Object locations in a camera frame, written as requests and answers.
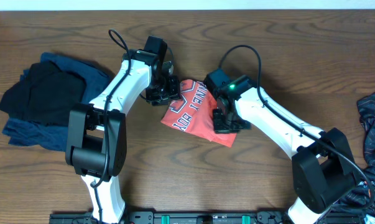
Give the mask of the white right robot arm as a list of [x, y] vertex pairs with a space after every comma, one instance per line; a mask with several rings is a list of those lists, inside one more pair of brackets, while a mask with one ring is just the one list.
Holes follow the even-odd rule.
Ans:
[[304, 122], [245, 75], [236, 80], [206, 77], [204, 84], [217, 101], [216, 133], [237, 133], [254, 125], [291, 159], [298, 196], [287, 212], [292, 223], [318, 222], [358, 183], [350, 146], [340, 130], [325, 132]]

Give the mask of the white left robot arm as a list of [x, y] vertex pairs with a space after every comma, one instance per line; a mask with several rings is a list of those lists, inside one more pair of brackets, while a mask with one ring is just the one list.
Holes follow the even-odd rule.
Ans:
[[66, 163], [88, 187], [93, 223], [119, 223], [126, 204], [119, 174], [127, 154], [126, 116], [145, 93], [153, 105], [180, 98], [167, 47], [128, 50], [112, 82], [89, 103], [76, 104], [69, 117]]

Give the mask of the coral red t-shirt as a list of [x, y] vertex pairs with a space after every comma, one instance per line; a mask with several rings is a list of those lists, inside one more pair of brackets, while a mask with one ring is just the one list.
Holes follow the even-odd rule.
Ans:
[[211, 142], [231, 147], [235, 134], [216, 134], [213, 110], [216, 101], [202, 82], [191, 79], [180, 84], [181, 99], [169, 105], [161, 123], [179, 131], [198, 136]]

